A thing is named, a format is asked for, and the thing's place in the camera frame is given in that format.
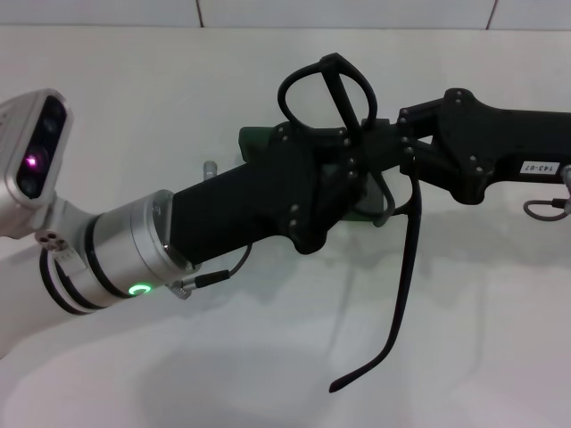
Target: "white table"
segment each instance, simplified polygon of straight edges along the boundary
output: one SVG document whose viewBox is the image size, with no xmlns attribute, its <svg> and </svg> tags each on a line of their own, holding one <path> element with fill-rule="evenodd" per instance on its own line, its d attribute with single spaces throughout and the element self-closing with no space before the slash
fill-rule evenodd
<svg viewBox="0 0 571 428">
<path fill-rule="evenodd" d="M 69 99 L 57 189 L 100 212 L 193 185 L 206 160 L 233 168 L 240 127 L 283 120 L 279 84 L 324 54 L 358 67 L 378 117 L 394 120 L 453 86 L 497 107 L 571 111 L 570 49 L 570 33 L 5 27 L 0 100 L 44 86 Z M 294 112 L 339 125 L 324 88 L 294 87 Z M 406 177 L 387 177 L 405 201 Z M 494 185 L 477 207 L 423 192 L 401 337 L 346 390 L 327 386 L 385 342 L 404 219 L 340 224 L 311 257 L 268 239 L 188 301 L 163 289 L 31 337 L 0 362 L 3 427 L 568 426 L 569 223 L 521 210 L 565 189 Z M 32 243 L 0 240 L 2 284 L 39 281 Z"/>
</svg>

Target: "green part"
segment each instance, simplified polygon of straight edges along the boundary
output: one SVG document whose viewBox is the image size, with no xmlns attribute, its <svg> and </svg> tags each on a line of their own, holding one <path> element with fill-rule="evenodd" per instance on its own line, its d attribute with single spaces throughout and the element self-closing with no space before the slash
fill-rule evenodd
<svg viewBox="0 0 571 428">
<path fill-rule="evenodd" d="M 240 129 L 238 144 L 242 152 L 244 162 L 252 162 L 260 154 L 268 150 L 269 138 L 274 128 L 266 127 L 245 127 Z"/>
<path fill-rule="evenodd" d="M 240 145 L 240 152 L 242 152 L 242 159 L 244 162 L 253 162 L 259 158 L 259 156 L 268 150 L 269 139 L 271 138 L 274 128 L 267 127 L 244 127 L 240 129 L 240 134 L 238 136 L 238 144 Z M 364 198 L 371 203 L 371 197 Z M 373 198 L 373 210 L 382 210 L 385 201 L 383 200 L 382 194 L 374 195 Z M 354 211 L 347 213 L 343 217 L 345 221 L 366 221 L 370 223 L 370 218 L 361 216 Z"/>
</svg>

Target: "black cable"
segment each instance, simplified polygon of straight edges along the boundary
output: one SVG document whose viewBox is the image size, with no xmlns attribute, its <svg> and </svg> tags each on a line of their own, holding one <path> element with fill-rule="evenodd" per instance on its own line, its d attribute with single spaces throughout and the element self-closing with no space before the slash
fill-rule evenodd
<svg viewBox="0 0 571 428">
<path fill-rule="evenodd" d="M 524 211 L 525 211 L 525 214 L 527 214 L 529 217 L 534 218 L 536 220 L 559 221 L 559 220 L 562 220 L 563 218 L 567 217 L 568 214 L 565 211 L 563 211 L 560 214 L 557 214 L 555 216 L 542 216 L 540 214 L 533 212 L 529 207 L 531 205 L 549 205 L 549 206 L 554 207 L 554 208 L 564 208 L 566 202 L 567 201 L 565 199 L 553 199 L 552 201 L 540 201 L 540 200 L 527 201 L 526 203 L 524 203 Z"/>
<path fill-rule="evenodd" d="M 248 260 L 248 257 L 250 257 L 251 252 L 252 252 L 252 245 L 249 243 L 248 246 L 246 247 L 246 251 L 244 252 L 242 258 L 236 263 L 236 265 L 232 269 L 230 269 L 230 277 L 234 276 L 238 272 L 238 270 L 242 268 L 244 263 Z"/>
<path fill-rule="evenodd" d="M 420 194 L 420 185 L 417 177 L 410 177 L 412 184 L 412 195 L 409 202 L 405 204 L 406 214 L 409 217 L 409 224 L 407 225 L 407 235 L 404 242 L 404 253 L 402 255 L 401 264 L 401 279 L 399 280 L 399 291 L 394 305 L 393 322 L 389 331 L 388 338 L 385 346 L 381 352 L 369 361 L 366 365 L 346 374 L 345 376 L 337 379 L 329 386 L 329 392 L 337 392 L 347 386 L 348 384 L 356 381 L 361 376 L 375 368 L 380 364 L 391 352 L 396 339 L 401 329 L 402 317 L 407 305 L 407 298 L 409 297 L 410 282 L 412 279 L 412 272 L 414 270 L 414 262 L 417 255 L 418 236 L 420 234 L 420 218 L 422 215 L 422 197 Z"/>
<path fill-rule="evenodd" d="M 210 272 L 209 274 L 199 275 L 192 278 L 186 285 L 194 284 L 196 288 L 203 288 L 207 287 L 208 285 L 221 283 L 222 281 L 226 281 L 234 276 L 238 270 L 242 268 L 244 263 L 248 260 L 250 253 L 252 252 L 252 244 L 249 243 L 246 247 L 246 251 L 242 258 L 236 263 L 234 267 L 230 270 L 219 270 L 217 272 Z"/>
<path fill-rule="evenodd" d="M 389 190 L 388 186 L 386 187 L 386 191 L 387 191 L 387 194 L 389 195 L 386 198 L 387 205 L 390 205 L 391 200 L 394 203 L 394 198 L 393 198 L 393 195 L 391 194 L 391 191 Z M 394 216 L 400 216 L 402 214 L 407 214 L 409 212 L 409 208 L 410 208 L 410 201 L 411 200 L 408 200 L 407 202 L 403 203 L 401 206 L 399 206 L 397 208 L 392 208 L 391 209 L 391 212 L 392 212 L 391 216 L 394 217 Z M 371 221 L 373 221 L 376 218 L 381 218 L 382 216 L 386 215 L 387 211 L 389 211 L 390 208 L 391 207 L 389 206 L 389 208 L 387 208 L 386 210 L 380 211 L 380 212 L 370 212 L 370 211 L 360 210 L 359 208 L 354 207 L 353 211 L 355 213 L 359 214 L 360 216 L 369 218 Z"/>
</svg>

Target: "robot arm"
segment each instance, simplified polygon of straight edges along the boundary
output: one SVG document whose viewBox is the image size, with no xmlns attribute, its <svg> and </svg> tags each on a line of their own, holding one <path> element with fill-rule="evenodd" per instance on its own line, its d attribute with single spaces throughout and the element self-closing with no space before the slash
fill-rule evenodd
<svg viewBox="0 0 571 428">
<path fill-rule="evenodd" d="M 287 107 L 287 89 L 314 73 L 323 75 L 343 128 L 307 127 Z M 362 122 L 341 74 L 365 91 L 369 112 Z M 56 307 L 63 320 L 164 284 L 185 298 L 189 283 L 184 278 L 201 263 L 272 235 L 287 237 L 301 254 L 318 251 L 327 231 L 355 210 L 371 176 L 388 207 L 361 214 L 376 226 L 392 215 L 409 218 L 401 280 L 387 344 L 370 363 L 335 381 L 330 390 L 338 391 L 380 363 L 395 343 L 418 244 L 419 180 L 465 204 L 480 203 L 485 188 L 498 181 L 557 184 L 565 179 L 569 185 L 571 114 L 497 110 L 465 89 L 451 89 L 441 100 L 402 109 L 391 124 L 376 119 L 370 84 L 338 54 L 287 78 L 278 103 L 287 122 L 270 130 L 252 161 L 179 193 L 159 191 L 98 216 L 54 191 L 71 124 L 62 97 L 38 91 L 0 105 L 0 235 L 34 233 L 42 245 L 40 271 L 51 297 L 50 319 Z M 421 141 L 427 136 L 431 144 Z M 410 177 L 413 189 L 399 208 L 382 177 L 395 166 Z M 229 277 L 218 274 L 200 284 Z M 25 330 L 0 329 L 0 343 L 9 346 L 43 328 L 42 316 L 35 310 L 36 321 Z"/>
</svg>

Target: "white tile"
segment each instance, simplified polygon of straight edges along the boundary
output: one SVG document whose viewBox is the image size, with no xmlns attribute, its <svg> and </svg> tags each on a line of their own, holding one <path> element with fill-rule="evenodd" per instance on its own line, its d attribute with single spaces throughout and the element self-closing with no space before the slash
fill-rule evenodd
<svg viewBox="0 0 571 428">
<path fill-rule="evenodd" d="M 500 0 L 491 29 L 571 29 L 569 0 Z"/>
<path fill-rule="evenodd" d="M 484 29 L 493 0 L 201 0 L 205 27 Z"/>
<path fill-rule="evenodd" d="M 0 24 L 200 26 L 194 0 L 1 0 Z"/>
</svg>

